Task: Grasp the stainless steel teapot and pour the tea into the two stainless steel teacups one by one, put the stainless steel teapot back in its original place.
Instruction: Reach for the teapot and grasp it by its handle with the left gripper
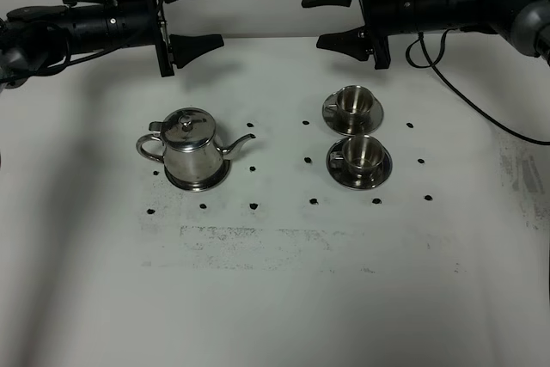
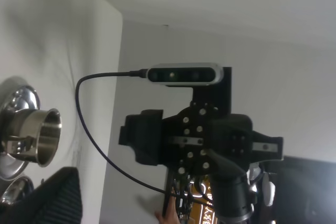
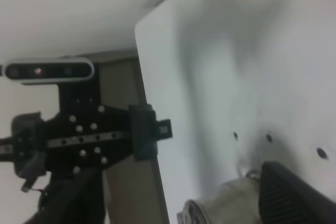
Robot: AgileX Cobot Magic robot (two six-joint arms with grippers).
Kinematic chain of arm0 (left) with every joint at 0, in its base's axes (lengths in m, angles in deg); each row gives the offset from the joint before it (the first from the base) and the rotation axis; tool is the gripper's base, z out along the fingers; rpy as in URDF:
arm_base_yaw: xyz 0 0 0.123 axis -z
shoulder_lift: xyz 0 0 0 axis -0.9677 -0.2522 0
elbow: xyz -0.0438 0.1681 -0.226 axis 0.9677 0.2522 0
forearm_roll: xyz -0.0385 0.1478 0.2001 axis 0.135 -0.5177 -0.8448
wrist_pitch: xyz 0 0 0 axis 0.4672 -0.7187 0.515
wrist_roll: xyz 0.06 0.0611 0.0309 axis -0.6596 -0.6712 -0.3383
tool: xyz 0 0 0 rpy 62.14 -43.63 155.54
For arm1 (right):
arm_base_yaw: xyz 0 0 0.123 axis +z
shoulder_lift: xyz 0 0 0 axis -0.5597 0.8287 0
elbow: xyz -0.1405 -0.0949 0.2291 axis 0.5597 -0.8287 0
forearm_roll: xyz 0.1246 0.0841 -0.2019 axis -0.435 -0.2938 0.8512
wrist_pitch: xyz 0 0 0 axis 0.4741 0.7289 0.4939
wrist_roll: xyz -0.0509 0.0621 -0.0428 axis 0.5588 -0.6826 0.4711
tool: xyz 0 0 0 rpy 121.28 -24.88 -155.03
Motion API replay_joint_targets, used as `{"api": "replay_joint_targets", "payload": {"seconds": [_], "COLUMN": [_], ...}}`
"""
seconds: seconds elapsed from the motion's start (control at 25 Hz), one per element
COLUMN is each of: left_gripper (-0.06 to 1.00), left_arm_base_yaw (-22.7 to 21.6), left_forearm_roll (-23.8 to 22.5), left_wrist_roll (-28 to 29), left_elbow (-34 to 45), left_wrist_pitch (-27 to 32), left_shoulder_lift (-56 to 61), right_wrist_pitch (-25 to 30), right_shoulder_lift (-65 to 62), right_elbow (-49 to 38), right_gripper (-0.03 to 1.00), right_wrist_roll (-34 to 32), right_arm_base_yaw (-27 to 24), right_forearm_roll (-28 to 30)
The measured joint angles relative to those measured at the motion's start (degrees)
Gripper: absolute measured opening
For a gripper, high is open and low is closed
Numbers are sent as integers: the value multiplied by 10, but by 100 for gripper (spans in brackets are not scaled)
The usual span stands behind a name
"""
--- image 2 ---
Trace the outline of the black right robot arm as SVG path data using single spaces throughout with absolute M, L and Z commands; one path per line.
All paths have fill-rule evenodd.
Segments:
M 128 115 L 119 143 L 134 150 L 137 163 L 164 165 L 181 183 L 208 176 L 216 217 L 226 223 L 252 214 L 249 166 L 283 156 L 282 137 L 258 133 L 248 116 L 211 103 L 192 103 L 169 118 L 161 110 Z

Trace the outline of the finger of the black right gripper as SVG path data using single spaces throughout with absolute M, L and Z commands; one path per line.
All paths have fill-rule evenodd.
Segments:
M 159 164 L 162 118 L 163 110 L 143 110 L 140 114 L 126 116 L 120 129 L 119 144 L 133 149 L 137 163 Z
M 283 137 L 271 137 L 253 131 L 252 162 L 283 160 Z

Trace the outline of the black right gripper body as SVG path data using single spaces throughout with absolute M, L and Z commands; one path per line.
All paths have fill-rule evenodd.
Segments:
M 244 176 L 251 163 L 253 124 L 243 114 L 189 106 L 162 120 L 160 164 L 193 176 Z

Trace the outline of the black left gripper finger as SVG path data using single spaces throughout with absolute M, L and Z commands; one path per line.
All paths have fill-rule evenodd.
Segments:
M 79 172 L 63 167 L 24 199 L 1 208 L 1 223 L 81 223 Z

